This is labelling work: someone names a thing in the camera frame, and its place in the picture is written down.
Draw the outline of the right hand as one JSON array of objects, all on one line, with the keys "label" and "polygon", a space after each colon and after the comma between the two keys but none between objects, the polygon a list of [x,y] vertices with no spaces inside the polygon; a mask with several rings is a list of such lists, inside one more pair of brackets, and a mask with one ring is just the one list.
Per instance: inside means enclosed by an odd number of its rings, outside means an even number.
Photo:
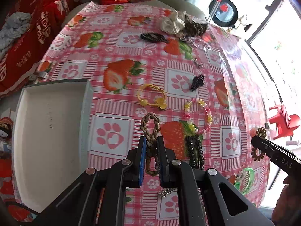
[{"label": "right hand", "polygon": [[288,176],[283,184],[271,221],[274,225],[300,225],[300,180]]}]

